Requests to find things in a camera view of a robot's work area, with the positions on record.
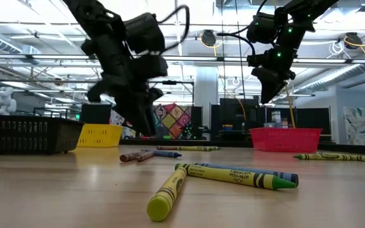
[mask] black basket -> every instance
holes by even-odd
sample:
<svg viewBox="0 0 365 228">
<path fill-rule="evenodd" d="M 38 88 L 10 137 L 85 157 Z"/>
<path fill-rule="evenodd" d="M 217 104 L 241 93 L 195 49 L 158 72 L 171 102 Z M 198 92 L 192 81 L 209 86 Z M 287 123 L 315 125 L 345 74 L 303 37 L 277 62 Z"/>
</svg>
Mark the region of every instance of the black basket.
<svg viewBox="0 0 365 228">
<path fill-rule="evenodd" d="M 67 153 L 77 146 L 83 125 L 63 118 L 0 115 L 0 154 Z"/>
</svg>

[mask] white statue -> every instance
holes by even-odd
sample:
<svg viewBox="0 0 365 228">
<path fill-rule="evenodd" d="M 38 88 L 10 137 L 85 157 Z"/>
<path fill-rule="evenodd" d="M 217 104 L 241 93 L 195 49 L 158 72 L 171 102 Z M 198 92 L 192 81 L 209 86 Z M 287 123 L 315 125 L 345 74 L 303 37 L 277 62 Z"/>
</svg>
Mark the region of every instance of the white statue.
<svg viewBox="0 0 365 228">
<path fill-rule="evenodd" d="M 10 115 L 16 111 L 16 101 L 11 98 L 13 89 L 11 87 L 0 88 L 0 115 Z"/>
</svg>

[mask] blue crayon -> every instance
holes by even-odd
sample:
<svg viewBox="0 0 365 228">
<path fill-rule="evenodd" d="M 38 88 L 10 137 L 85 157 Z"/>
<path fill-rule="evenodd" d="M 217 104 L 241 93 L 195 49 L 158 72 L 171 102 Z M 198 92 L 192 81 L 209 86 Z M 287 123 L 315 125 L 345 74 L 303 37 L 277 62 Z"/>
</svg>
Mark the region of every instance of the blue crayon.
<svg viewBox="0 0 365 228">
<path fill-rule="evenodd" d="M 169 158 L 178 158 L 179 156 L 182 156 L 179 153 L 171 152 L 171 151 L 158 151 L 154 149 L 142 149 L 142 151 L 152 151 L 154 152 L 155 156 L 165 156 Z"/>
<path fill-rule="evenodd" d="M 298 186 L 298 174 L 293 174 L 293 173 L 289 173 L 289 172 L 277 172 L 277 171 L 272 171 L 272 170 L 257 170 L 254 168 L 230 167 L 227 165 L 214 165 L 214 164 L 208 164 L 208 163 L 195 163 L 195 165 L 200 165 L 203 167 L 210 167 L 210 168 L 230 169 L 230 170 L 237 170 L 237 171 L 244 171 L 244 172 L 272 174 L 272 175 L 275 175 L 276 177 L 279 177 L 286 181 L 291 181 Z"/>
</svg>

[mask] crayon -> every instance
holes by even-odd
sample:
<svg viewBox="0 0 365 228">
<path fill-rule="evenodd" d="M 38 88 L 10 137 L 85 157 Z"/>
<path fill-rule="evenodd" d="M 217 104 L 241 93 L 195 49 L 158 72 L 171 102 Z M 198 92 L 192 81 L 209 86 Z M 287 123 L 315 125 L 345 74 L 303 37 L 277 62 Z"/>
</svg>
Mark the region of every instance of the crayon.
<svg viewBox="0 0 365 228">
<path fill-rule="evenodd" d="M 158 150 L 154 150 L 154 149 L 142 149 L 142 151 L 152 151 L 154 152 L 155 156 L 165 156 L 165 157 L 169 157 L 169 158 L 178 158 L 179 156 L 182 156 L 179 153 L 176 152 L 171 152 L 171 151 L 158 151 Z"/>
<path fill-rule="evenodd" d="M 230 169 L 230 170 L 237 170 L 237 171 L 245 171 L 245 172 L 255 172 L 260 174 L 271 174 L 284 179 L 286 181 L 291 181 L 298 186 L 298 174 L 293 174 L 289 172 L 277 172 L 272 170 L 258 170 L 255 168 L 244 168 L 244 167 L 230 167 L 227 165 L 215 165 L 215 164 L 207 164 L 207 163 L 195 163 L 195 165 L 200 165 L 203 167 L 210 167 L 210 168 L 223 168 L 223 169 Z"/>
<path fill-rule="evenodd" d="M 341 155 L 333 153 L 316 153 L 313 155 L 301 154 L 295 155 L 294 158 L 298 158 L 299 160 L 337 160 L 365 162 L 364 155 Z"/>
<path fill-rule="evenodd" d="M 211 151 L 206 146 L 157 146 L 160 150 L 188 150 L 188 151 Z"/>
<path fill-rule="evenodd" d="M 176 202 L 177 195 L 187 176 L 185 168 L 177 168 L 147 204 L 147 214 L 155 221 L 164 220 Z"/>
<path fill-rule="evenodd" d="M 271 174 L 260 174 L 255 172 L 244 172 L 237 170 L 208 168 L 200 165 L 178 163 L 175 168 L 185 168 L 188 175 L 202 177 L 215 181 L 224 181 L 234 184 L 260 187 L 264 189 L 281 189 L 297 187 L 295 183 L 281 179 Z"/>
<path fill-rule="evenodd" d="M 122 161 L 122 162 L 129 162 L 129 161 L 135 160 L 136 157 L 140 154 L 141 154 L 141 152 L 128 153 L 128 154 L 125 154 L 125 155 L 120 155 L 119 160 Z"/>
<path fill-rule="evenodd" d="M 149 159 L 151 158 L 152 156 L 154 156 L 154 152 L 152 151 L 147 151 L 147 152 L 143 152 L 143 153 L 140 153 L 137 157 L 136 157 L 136 160 L 138 162 L 141 162 L 141 161 L 144 161 L 146 159 Z"/>
</svg>

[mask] plastic basket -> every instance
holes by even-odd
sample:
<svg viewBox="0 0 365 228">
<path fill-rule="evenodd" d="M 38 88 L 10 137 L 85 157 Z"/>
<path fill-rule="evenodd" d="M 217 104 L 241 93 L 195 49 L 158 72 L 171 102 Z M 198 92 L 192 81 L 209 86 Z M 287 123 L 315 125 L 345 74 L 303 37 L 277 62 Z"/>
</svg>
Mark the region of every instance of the plastic basket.
<svg viewBox="0 0 365 228">
<path fill-rule="evenodd" d="M 0 115 L 0 154 L 66 153 L 77 146 L 82 126 L 64 118 Z"/>
<path fill-rule="evenodd" d="M 118 146 L 122 126 L 110 124 L 85 124 L 82 128 L 78 147 L 110 148 Z"/>
<path fill-rule="evenodd" d="M 250 129 L 255 149 L 273 152 L 313 153 L 322 129 Z"/>
</svg>

